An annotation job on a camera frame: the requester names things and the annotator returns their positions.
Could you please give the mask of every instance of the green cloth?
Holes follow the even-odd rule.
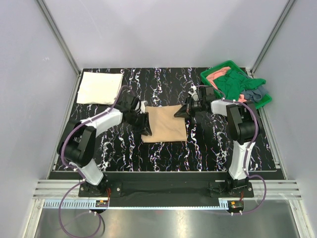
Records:
[[[214,80],[219,90],[225,93],[226,99],[239,100],[239,95],[243,90],[256,89],[266,83],[262,78],[249,78],[233,69],[228,70],[224,76]]]

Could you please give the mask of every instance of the green plastic tray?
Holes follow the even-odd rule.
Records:
[[[215,67],[212,67],[204,72],[202,72],[200,74],[201,78],[202,78],[202,82],[205,84],[205,85],[211,85],[209,83],[209,81],[206,79],[207,76],[217,70],[220,70],[222,69],[223,67],[227,67],[229,66],[230,68],[232,68],[233,70],[236,70],[238,72],[241,72],[245,75],[247,75],[242,69],[240,69],[233,61],[231,60],[228,60],[224,63],[221,63]],[[218,98],[221,98],[221,95],[220,93],[218,93],[217,91],[214,91],[214,93],[217,95]],[[269,95],[269,94],[265,94],[264,97],[261,99],[261,101],[259,101],[258,103],[254,103],[254,105],[256,106],[256,109],[260,108],[260,107],[263,107],[265,104],[269,103],[270,101],[272,101],[272,97]]]

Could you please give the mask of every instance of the gray wall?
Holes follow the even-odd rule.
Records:
[[[0,234],[17,238],[76,77],[34,0],[2,1],[0,32]]]
[[[265,109],[290,179],[296,179],[317,234],[317,1],[297,1],[256,77],[267,80]]]
[[[287,0],[46,0],[78,66],[251,67]]]

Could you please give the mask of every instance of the pink cloth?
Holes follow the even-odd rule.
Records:
[[[220,76],[224,76],[228,70],[230,70],[231,68],[230,67],[223,67],[221,68],[220,70],[217,70],[213,73],[211,73],[210,75],[207,76],[207,80],[208,82],[215,88],[215,89],[218,89],[218,87],[216,86],[216,84],[213,82],[216,78],[219,78]],[[244,99],[244,95],[243,94],[240,94],[239,96],[239,102],[243,103],[243,102],[246,102],[247,100]]]

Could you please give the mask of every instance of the black table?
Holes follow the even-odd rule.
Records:
[[[95,68],[88,72],[123,73],[122,85],[129,85],[149,106],[183,104],[192,85],[201,83],[207,68]],[[108,106],[73,103],[71,117],[86,119]],[[127,124],[109,129],[96,139],[94,158],[108,171],[226,171],[232,159],[233,142],[227,134],[227,120],[220,115],[197,114],[186,121],[186,142],[143,143]],[[55,171],[65,171],[60,158]],[[258,136],[252,151],[251,171],[276,171],[266,134]]]

